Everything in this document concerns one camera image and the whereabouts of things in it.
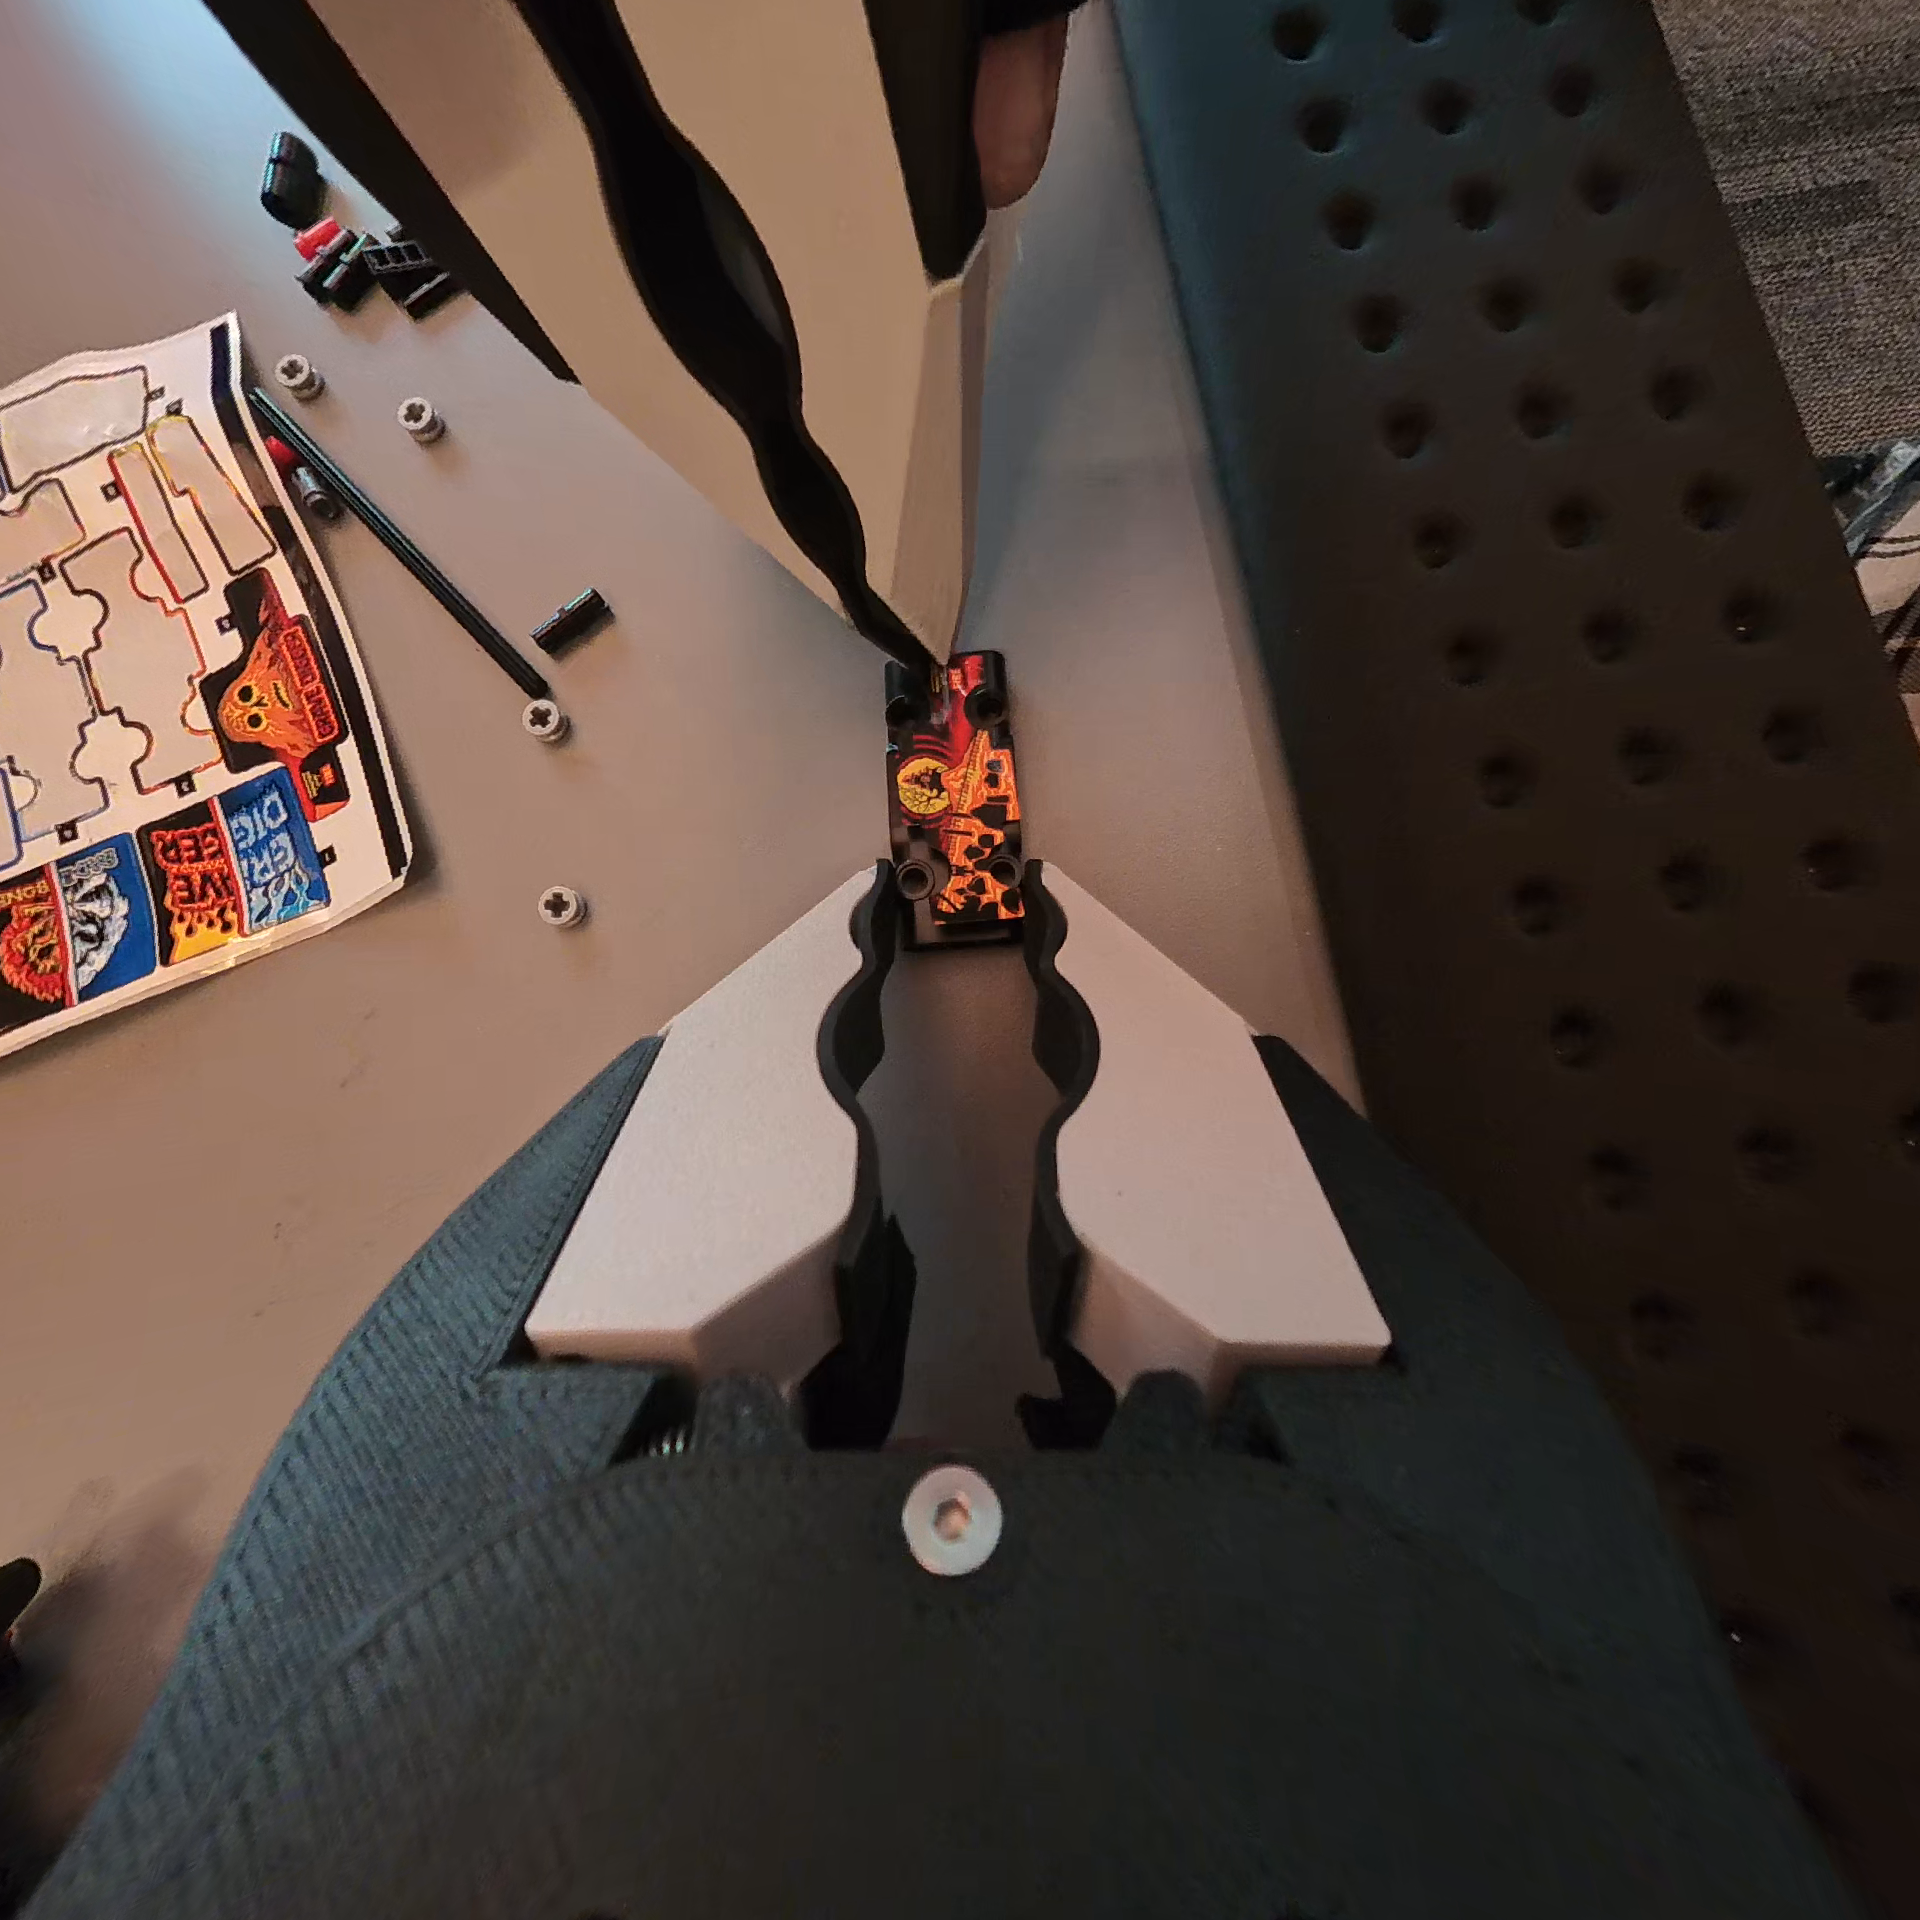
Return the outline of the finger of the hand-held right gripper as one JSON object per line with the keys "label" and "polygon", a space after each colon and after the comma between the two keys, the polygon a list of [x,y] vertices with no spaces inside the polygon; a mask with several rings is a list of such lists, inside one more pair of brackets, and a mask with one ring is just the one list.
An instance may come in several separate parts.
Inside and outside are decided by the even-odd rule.
{"label": "finger of the hand-held right gripper", "polygon": [[762,242],[675,131],[632,5],[311,5],[591,399],[890,658],[849,485],[801,418]]}
{"label": "finger of the hand-held right gripper", "polygon": [[632,5],[632,43],[767,255],[871,587],[944,663],[976,549],[990,239],[926,270],[864,5]]}

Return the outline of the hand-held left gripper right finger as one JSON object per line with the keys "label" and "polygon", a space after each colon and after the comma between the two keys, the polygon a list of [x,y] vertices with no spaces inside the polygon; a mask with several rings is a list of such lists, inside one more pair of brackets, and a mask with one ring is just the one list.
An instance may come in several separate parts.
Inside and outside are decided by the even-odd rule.
{"label": "hand-held left gripper right finger", "polygon": [[1390,1331],[1235,1009],[1059,865],[1025,869],[1040,1127],[1027,1286],[1038,1450],[1090,1450],[1150,1376],[1218,1411],[1246,1374],[1366,1368]]}

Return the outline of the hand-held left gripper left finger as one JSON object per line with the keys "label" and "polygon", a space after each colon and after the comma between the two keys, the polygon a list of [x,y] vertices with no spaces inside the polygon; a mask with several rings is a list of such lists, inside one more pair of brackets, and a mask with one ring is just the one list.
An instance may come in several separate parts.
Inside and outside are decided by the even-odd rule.
{"label": "hand-held left gripper left finger", "polygon": [[666,1025],[527,1319],[543,1359],[762,1376],[815,1448],[888,1441],[918,1266],[859,1093],[898,931],[882,859]]}

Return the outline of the orange flame sticker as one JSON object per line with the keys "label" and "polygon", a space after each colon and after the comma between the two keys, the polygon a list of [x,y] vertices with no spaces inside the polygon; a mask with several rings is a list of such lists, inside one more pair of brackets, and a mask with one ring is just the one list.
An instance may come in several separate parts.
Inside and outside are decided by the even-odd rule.
{"label": "orange flame sticker", "polygon": [[902,728],[888,800],[905,941],[919,949],[1011,943],[1025,923],[1025,839],[1011,728],[968,702]]}

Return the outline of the sticker sheet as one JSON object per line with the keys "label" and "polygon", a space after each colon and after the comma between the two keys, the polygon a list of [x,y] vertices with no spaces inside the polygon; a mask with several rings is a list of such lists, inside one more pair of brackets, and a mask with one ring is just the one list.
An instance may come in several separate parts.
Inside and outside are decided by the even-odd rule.
{"label": "sticker sheet", "polygon": [[414,838],[225,313],[2,399],[2,1051],[313,941]]}

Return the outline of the grey desk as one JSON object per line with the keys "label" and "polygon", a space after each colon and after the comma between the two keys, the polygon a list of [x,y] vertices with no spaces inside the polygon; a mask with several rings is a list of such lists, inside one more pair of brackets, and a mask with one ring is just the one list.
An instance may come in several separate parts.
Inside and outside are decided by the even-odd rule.
{"label": "grey desk", "polygon": [[[567,744],[361,527],[322,528],[416,838],[313,943],[5,1061],[5,1557],[48,1589],[15,1763],[123,1754],[307,1389],[576,1088],[885,849],[880,662],[472,299],[341,320],[257,206],[281,107],[202,5],[5,5],[5,379],[230,310],[501,631],[598,587]],[[446,437],[397,422],[426,397]],[[1106,7],[1073,23],[983,413],[968,637],[1027,849],[1337,1090],[1337,1007]],[[541,921],[549,886],[585,894]]]}

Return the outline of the person's right hand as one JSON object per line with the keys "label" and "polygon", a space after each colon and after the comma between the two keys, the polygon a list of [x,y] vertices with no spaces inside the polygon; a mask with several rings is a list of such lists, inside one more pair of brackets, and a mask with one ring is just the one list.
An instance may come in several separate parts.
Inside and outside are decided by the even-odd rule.
{"label": "person's right hand", "polygon": [[989,210],[1038,183],[1056,128],[1071,22],[1051,17],[989,34],[979,47],[971,131]]}

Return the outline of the long black toy axle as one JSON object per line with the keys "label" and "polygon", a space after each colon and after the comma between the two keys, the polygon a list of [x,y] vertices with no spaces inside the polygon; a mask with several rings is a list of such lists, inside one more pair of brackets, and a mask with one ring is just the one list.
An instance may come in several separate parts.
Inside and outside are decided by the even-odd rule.
{"label": "long black toy axle", "polygon": [[398,528],[368,493],[363,493],[344,466],[259,384],[247,387],[247,405],[265,430],[283,441],[304,470],[318,477],[330,494],[341,498],[373,539],[434,599],[434,605],[498,666],[528,702],[551,702],[554,688],[528,657],[510,642],[494,622],[426,555],[426,552]]}

